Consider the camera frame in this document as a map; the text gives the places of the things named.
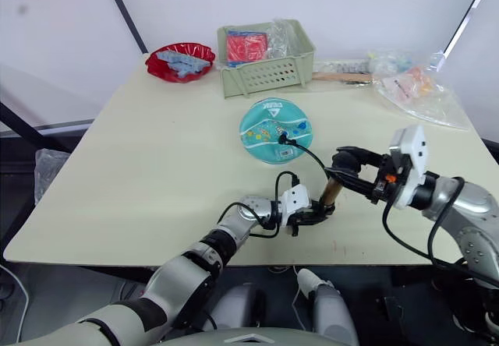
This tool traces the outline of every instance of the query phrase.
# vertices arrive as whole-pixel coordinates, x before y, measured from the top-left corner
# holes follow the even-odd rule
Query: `cable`
[[[125,296],[123,297],[123,299],[125,299],[125,300],[130,299],[130,297],[132,296],[132,294],[135,291],[135,289],[137,289],[137,284],[136,283],[134,283],[132,285],[132,287],[130,288],[130,290],[128,290],[128,292],[125,294]]]
[[[448,215],[449,211],[451,210],[451,207],[454,204],[455,200],[458,198],[459,194],[461,194],[462,188],[465,187],[465,180],[463,177],[454,177],[454,180],[458,181],[458,186],[455,189],[449,201],[445,204],[442,212],[440,212],[440,215],[438,215],[438,218],[435,220],[435,224],[431,228],[430,234],[428,235],[428,242],[427,242],[428,256],[430,257],[431,263],[437,267],[438,263],[435,260],[434,256],[435,235],[437,233],[438,228],[441,226],[442,222],[444,221],[445,217]]]
[[[206,315],[206,317],[207,317],[208,321],[211,323],[211,326],[213,327],[213,330],[217,330],[217,329],[218,329],[218,327],[217,327],[217,323],[215,323],[215,320],[214,320],[214,318],[210,315],[210,313],[209,313],[206,309],[204,309],[204,310],[203,310],[203,313],[204,313],[204,315]]]
[[[193,325],[191,325],[189,328],[192,329],[192,330],[195,330],[197,333],[203,333],[204,332],[204,330],[202,330],[201,328],[195,327]]]
[[[118,292],[118,300],[121,301],[123,299],[123,290],[125,290],[126,280],[123,281],[122,286],[119,288]]]
[[[295,182],[299,182],[298,176],[291,171],[283,171],[283,172],[279,173],[278,177],[275,179],[275,187],[274,187],[274,201],[275,201],[276,207],[277,207],[278,202],[279,202],[279,180],[281,180],[281,177],[283,175],[290,175],[291,176],[292,185],[294,185]],[[253,217],[255,217],[255,219],[257,219],[258,224],[260,224],[260,225],[263,224],[261,217],[259,217],[257,215],[255,210],[253,208],[249,207],[248,205],[241,203],[241,202],[232,202],[231,204],[229,204],[225,208],[224,212],[221,213],[220,217],[218,218],[217,224],[219,224],[220,221],[224,218],[227,211],[229,211],[234,206],[240,206],[240,207],[244,208],[245,210],[248,210],[253,215]],[[257,234],[257,233],[250,233],[249,236],[250,237],[257,237],[257,238],[275,238],[279,234],[280,230],[281,230],[281,225],[279,223],[277,223],[275,225],[274,233],[272,233],[271,235],[261,235],[261,234]]]
[[[399,237],[397,237],[393,231],[391,231],[391,229],[388,227],[388,214],[390,213],[390,209],[391,207],[393,206],[393,203],[395,201],[395,197],[392,196],[388,201],[387,201],[387,205],[385,206],[384,210],[383,210],[383,217],[382,217],[382,222],[383,222],[383,228],[384,230],[388,233],[388,235],[390,235],[390,237],[392,237],[399,245],[402,245],[404,246],[407,250],[409,251],[412,251],[414,252],[415,254],[425,258],[425,259],[428,259],[428,260],[431,260],[430,259],[430,256],[418,249],[416,249],[415,247],[412,247],[411,245],[409,245],[408,243],[402,241]],[[455,264],[455,263],[449,263],[449,262],[446,262],[444,260],[440,260],[440,259],[437,259],[437,258],[434,258],[435,262],[438,263],[437,267],[445,267],[445,268],[448,268],[448,269],[451,269],[451,270],[455,270],[455,271],[458,271],[459,273],[461,274],[467,274],[477,280],[481,280],[481,281],[484,281],[484,282],[487,282],[488,284],[490,285],[493,285],[495,286],[496,288],[499,288],[499,281],[498,280],[494,280],[493,278],[491,277],[488,277],[484,274],[480,274],[478,272],[475,272],[473,270],[469,270],[468,268],[465,268],[464,266],[462,265],[458,265],[458,264]]]
[[[288,272],[291,266],[284,266],[284,267],[268,267],[267,270],[271,274],[283,274],[284,272]]]
[[[298,299],[298,295],[299,295],[299,286],[298,286],[298,290],[296,291],[293,302],[291,302],[291,307],[293,308],[293,312],[295,313],[296,319],[298,320],[298,324],[302,327],[303,330],[306,330],[305,326],[303,325],[303,321],[299,317],[298,310],[296,309],[296,306],[295,306],[296,299]]]
[[[225,208],[224,212],[221,213],[220,217],[218,218],[217,224],[219,224],[220,221],[221,221],[221,219],[224,218],[224,216],[227,213],[227,211],[229,211],[234,206],[240,206],[240,207],[244,208],[245,210],[248,210],[253,215],[253,217],[255,217],[255,219],[257,219],[258,224],[262,225],[262,219],[257,215],[257,213],[255,212],[255,210],[253,208],[247,206],[246,204],[241,203],[241,202],[232,202],[231,204],[229,204]],[[275,232],[272,235],[258,235],[258,234],[255,234],[255,233],[250,233],[249,236],[250,237],[258,237],[258,238],[274,238],[275,236],[278,235],[279,229],[280,229],[280,225],[277,224],[276,228],[275,228]]]
[[[28,295],[28,292],[24,287],[23,283],[21,282],[21,280],[11,270],[9,270],[9,268],[4,267],[1,264],[0,268],[2,268],[5,272],[10,274],[12,278],[16,280],[17,284],[21,288],[21,291],[24,293],[24,296],[26,297],[26,303],[24,304],[23,315],[21,315],[21,320],[19,321],[19,328],[17,329],[16,343],[18,344],[19,342],[21,342],[21,332],[23,331],[23,324],[24,324],[24,319],[26,318],[26,313],[28,312],[28,306],[30,304],[30,296]]]
[[[262,219],[260,219],[260,216],[257,215],[257,213],[255,212],[255,210],[253,208],[247,206],[246,204],[241,203],[241,202],[232,202],[231,204],[229,204],[225,208],[224,212],[221,213],[220,217],[218,218],[217,224],[220,224],[221,219],[224,218],[224,216],[227,213],[227,211],[229,211],[234,206],[240,206],[240,207],[244,208],[245,210],[248,210],[255,217],[255,219],[257,219],[258,224],[262,224]]]
[[[290,175],[291,176],[291,183],[292,185],[294,182],[298,181],[298,176],[291,172],[291,171],[283,171],[279,173],[278,177],[275,178],[275,186],[274,186],[274,204],[277,207],[278,202],[279,202],[279,181],[281,180],[281,177],[283,175]],[[250,233],[250,237],[258,237],[258,238],[275,238],[279,234],[279,230],[281,229],[281,225],[277,223],[275,225],[275,232],[272,235],[258,235],[257,233]]]
[[[455,265],[456,266],[462,266],[464,263],[466,263],[466,259],[465,258],[459,258],[455,261]]]
[[[302,145],[299,145],[298,143],[296,143],[296,140],[295,139],[288,139],[288,137],[286,137],[285,134],[281,134],[279,136],[279,141],[278,141],[280,144],[285,144],[285,145],[289,145],[289,146],[294,146],[296,147],[297,149],[300,149],[301,151],[305,151],[307,154],[309,154],[319,165],[320,167],[322,168],[322,170],[324,171],[324,173],[326,174],[326,177],[327,179],[329,180],[330,178],[330,175],[329,173],[326,172],[325,168],[326,166],[324,165],[324,163],[322,162],[321,159],[319,159],[319,157],[314,154],[312,151],[310,151],[309,149],[307,149],[306,147],[303,147]]]

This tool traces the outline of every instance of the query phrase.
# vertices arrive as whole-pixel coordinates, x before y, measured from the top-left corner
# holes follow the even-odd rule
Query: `plastic basket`
[[[247,95],[257,91],[288,87],[305,83],[312,79],[313,52],[315,47],[297,20],[286,20],[295,29],[301,42],[300,55],[286,58],[260,60],[221,70],[225,97]],[[229,30],[268,30],[271,23],[244,26],[223,26],[218,30],[218,58],[227,61],[226,37]]]

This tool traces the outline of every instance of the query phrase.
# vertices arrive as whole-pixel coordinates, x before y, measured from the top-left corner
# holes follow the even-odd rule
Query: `white backdrop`
[[[449,55],[444,75],[479,134],[499,142],[499,0],[482,0]]]
[[[95,118],[140,56],[114,0],[0,0],[0,97],[33,126]]]
[[[178,41],[215,47],[230,24],[298,19],[317,57],[358,58],[379,48],[443,50],[472,0],[123,0],[153,51]]]
[[[471,1],[124,0],[150,51],[176,41],[215,48],[220,26],[290,17],[300,20],[318,58],[358,58],[378,48],[441,50]],[[479,133],[499,141],[494,84],[483,81],[493,77],[497,43],[492,56],[491,39],[480,29],[492,17],[494,9],[483,24],[473,18],[463,35],[471,42],[458,43],[448,68],[454,63],[451,81]],[[497,37],[495,23],[490,37]],[[474,52],[478,47],[483,55]],[[0,97],[31,125],[95,118],[139,59],[114,0],[0,0]],[[478,65],[467,67],[470,61]]]

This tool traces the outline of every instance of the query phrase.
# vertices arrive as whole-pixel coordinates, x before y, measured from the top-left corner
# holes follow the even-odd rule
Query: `red bowl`
[[[171,51],[180,52],[182,54],[195,56],[196,58],[210,62],[210,65],[208,67],[204,67],[201,72],[195,75],[187,75],[185,77],[180,78],[177,76],[177,71],[175,71],[174,69],[170,69],[168,67],[167,62],[157,58],[156,53],[165,50],[171,50]],[[211,67],[213,66],[213,60],[215,60],[215,54],[211,51],[211,49],[208,46],[203,46],[202,44],[194,44],[194,43],[181,43],[181,44],[169,44],[168,46],[164,46],[163,48],[157,49],[146,60],[146,65],[147,65],[147,71],[151,75],[155,75],[160,79],[164,79],[165,81],[169,81],[171,83],[188,83],[189,81],[199,79],[201,78],[202,75],[207,74],[210,71]]]

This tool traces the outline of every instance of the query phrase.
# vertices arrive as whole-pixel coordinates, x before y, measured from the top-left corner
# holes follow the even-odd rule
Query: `beige table surface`
[[[272,197],[280,171],[297,173],[317,198],[325,177],[310,157],[276,166],[256,160],[242,147],[239,122],[265,97],[289,99],[305,111],[314,131],[310,149],[327,165],[340,146],[386,153],[396,129],[421,122],[389,108],[370,86],[325,85],[318,88],[323,92],[293,93],[299,89],[294,86],[225,100],[218,72],[192,83],[166,83],[141,64],[92,124],[4,257],[159,266],[202,238],[230,202],[246,194]],[[421,123],[429,170],[460,175],[499,198],[499,166],[473,127],[465,131]],[[374,174],[363,172],[371,180]],[[231,264],[426,263],[384,232],[383,207],[344,190],[328,221],[301,228],[297,238],[286,233],[273,240],[251,238]],[[407,242],[426,248],[432,223],[418,211],[393,210],[390,223]],[[435,246],[443,259],[458,257],[444,231]]]

